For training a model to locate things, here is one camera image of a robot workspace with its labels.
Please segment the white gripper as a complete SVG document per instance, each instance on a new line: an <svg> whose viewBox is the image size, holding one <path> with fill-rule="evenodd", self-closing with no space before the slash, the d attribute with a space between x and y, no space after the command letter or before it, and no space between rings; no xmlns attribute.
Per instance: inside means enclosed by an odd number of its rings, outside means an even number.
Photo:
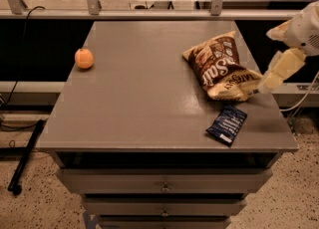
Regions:
<svg viewBox="0 0 319 229"><path fill-rule="evenodd" d="M266 36L271 40L285 40L286 45L293 49L284 53L278 51L274 55L257 87L262 94L271 93L298 72L305 65L306 55L319 55L319 1L307 5L291 21L268 30Z"/></svg>

